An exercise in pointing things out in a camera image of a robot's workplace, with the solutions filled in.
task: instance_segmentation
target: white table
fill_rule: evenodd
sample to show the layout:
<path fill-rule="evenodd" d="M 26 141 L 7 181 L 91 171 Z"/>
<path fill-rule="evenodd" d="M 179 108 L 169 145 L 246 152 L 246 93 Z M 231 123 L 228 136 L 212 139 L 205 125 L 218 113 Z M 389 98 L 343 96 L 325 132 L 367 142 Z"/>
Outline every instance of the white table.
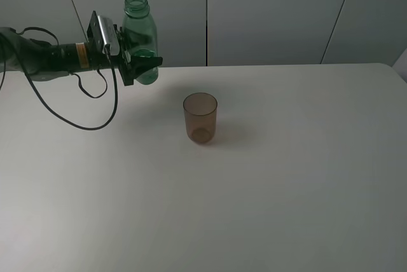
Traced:
<path fill-rule="evenodd" d="M 37 85 L 102 123 L 112 90 L 76 82 Z M 208 146 L 193 92 L 219 102 Z M 407 271 L 407 85 L 385 65 L 160 69 L 98 132 L 7 73 L 0 129 L 0 271 Z"/>

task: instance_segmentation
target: black cable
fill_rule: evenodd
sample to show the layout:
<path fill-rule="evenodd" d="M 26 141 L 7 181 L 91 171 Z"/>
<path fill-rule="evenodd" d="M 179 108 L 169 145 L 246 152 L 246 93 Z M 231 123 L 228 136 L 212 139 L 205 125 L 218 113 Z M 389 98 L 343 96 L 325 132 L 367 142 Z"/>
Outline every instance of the black cable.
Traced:
<path fill-rule="evenodd" d="M 97 71 L 97 74 L 99 74 L 100 76 L 102 76 L 102 78 L 103 78 L 103 80 L 104 80 L 104 83 L 105 83 L 105 85 L 106 85 L 106 87 L 105 87 L 103 93 L 100 94 L 99 96 L 93 96 L 92 94 L 90 94 L 89 92 L 87 92 L 87 91 L 83 88 L 83 86 L 82 86 L 81 77 L 80 77 L 79 75 L 75 74 L 75 73 L 72 73 L 72 75 L 75 75 L 75 76 L 78 78 L 78 87 L 79 87 L 79 89 L 81 89 L 81 91 L 82 91 L 86 96 L 90 97 L 91 99 L 99 99 L 99 98 L 101 98 L 101 97 L 106 93 L 106 91 L 107 91 L 107 81 L 106 81 L 106 78 L 102 75 L 102 73 L 100 72 L 99 69 L 97 69 L 96 71 Z"/>
<path fill-rule="evenodd" d="M 0 33 L 0 37 L 3 38 L 5 40 L 5 42 L 9 45 L 9 47 L 11 48 L 11 50 L 14 52 L 18 63 L 20 64 L 22 70 L 24 71 L 25 77 L 27 78 L 32 90 L 34 91 L 34 93 L 37 95 L 38 99 L 41 101 L 41 103 L 44 105 L 44 107 L 50 111 L 54 116 L 56 116 L 57 118 L 59 118 L 60 120 L 66 122 L 67 124 L 70 124 L 71 126 L 78 128 L 78 129 L 82 129 L 82 130 L 99 130 L 102 129 L 104 127 L 106 127 L 114 118 L 114 115 L 116 115 L 116 111 L 117 111 L 117 106 L 118 106 L 118 88 L 117 88 L 117 79 L 116 79 L 116 73 L 114 71 L 114 65 L 112 64 L 111 61 L 111 57 L 110 57 L 110 51 L 108 48 L 105 49 L 105 54 L 107 55 L 107 59 L 109 60 L 110 63 L 110 67 L 112 70 L 112 75 L 113 75 L 113 84 L 114 84 L 114 106 L 113 106 L 113 111 L 112 114 L 110 115 L 110 118 L 101 126 L 98 127 L 83 127 L 83 126 L 79 126 L 75 123 L 73 123 L 72 121 L 69 121 L 68 119 L 63 118 L 61 115 L 59 115 L 58 113 L 56 113 L 54 110 L 52 110 L 50 108 L 50 106 L 44 101 L 44 99 L 42 98 L 41 94 L 39 94 L 36 86 L 34 85 L 34 83 L 32 82 L 32 79 L 27 71 L 27 69 L 25 68 L 24 62 L 22 61 L 22 59 L 20 58 L 20 55 L 17 53 L 15 47 L 12 45 L 12 43 L 10 42 L 10 40 L 4 36 L 3 34 Z"/>
<path fill-rule="evenodd" d="M 6 77 L 6 52 L 5 52 L 5 49 L 4 49 L 3 42 L 0 41 L 0 44 L 1 44 L 1 55 L 4 57 L 3 58 L 3 66 L 4 66 L 3 76 L 1 76 L 1 82 L 0 82 L 0 91 L 1 91 L 1 88 L 3 87 L 4 79 Z"/>
<path fill-rule="evenodd" d="M 56 40 L 57 42 L 57 46 L 59 46 L 59 41 L 58 38 L 56 37 L 56 35 L 54 35 L 52 32 L 50 32 L 48 29 L 43 29 L 42 27 L 36 27 L 36 26 L 30 26 L 30 27 L 26 27 L 25 29 L 23 29 L 22 32 L 16 32 L 17 35 L 22 35 L 24 34 L 26 31 L 39 31 L 39 32 L 44 32 L 48 35 L 50 35 L 53 39 Z"/>

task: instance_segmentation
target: brown plastic cup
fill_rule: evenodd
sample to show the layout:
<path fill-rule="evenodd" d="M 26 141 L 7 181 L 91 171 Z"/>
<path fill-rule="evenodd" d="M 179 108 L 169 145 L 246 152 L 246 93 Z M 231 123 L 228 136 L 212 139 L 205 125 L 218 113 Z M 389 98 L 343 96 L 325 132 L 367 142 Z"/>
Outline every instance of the brown plastic cup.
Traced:
<path fill-rule="evenodd" d="M 215 136 L 216 99 L 208 93 L 194 93 L 184 100 L 186 133 L 199 144 L 208 143 Z"/>

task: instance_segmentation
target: bottle opening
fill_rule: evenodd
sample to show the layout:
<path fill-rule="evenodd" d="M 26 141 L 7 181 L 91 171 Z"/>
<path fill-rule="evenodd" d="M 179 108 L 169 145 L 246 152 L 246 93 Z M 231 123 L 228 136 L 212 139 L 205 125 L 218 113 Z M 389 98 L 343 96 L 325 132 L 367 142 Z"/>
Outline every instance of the bottle opening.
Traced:
<path fill-rule="evenodd" d="M 147 7 L 147 5 L 147 0 L 125 0 L 126 8 L 132 11 L 143 10 Z"/>

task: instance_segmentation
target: green plastic bottle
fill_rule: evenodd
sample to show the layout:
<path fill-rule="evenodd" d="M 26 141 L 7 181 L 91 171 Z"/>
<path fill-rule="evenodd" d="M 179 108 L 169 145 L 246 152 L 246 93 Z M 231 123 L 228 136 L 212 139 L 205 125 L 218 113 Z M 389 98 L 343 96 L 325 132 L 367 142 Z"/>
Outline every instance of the green plastic bottle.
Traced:
<path fill-rule="evenodd" d="M 125 0 L 123 37 L 130 56 L 157 56 L 157 28 L 150 15 L 147 0 Z M 143 85 L 150 85 L 157 78 L 158 68 L 155 67 L 140 75 L 136 80 Z"/>

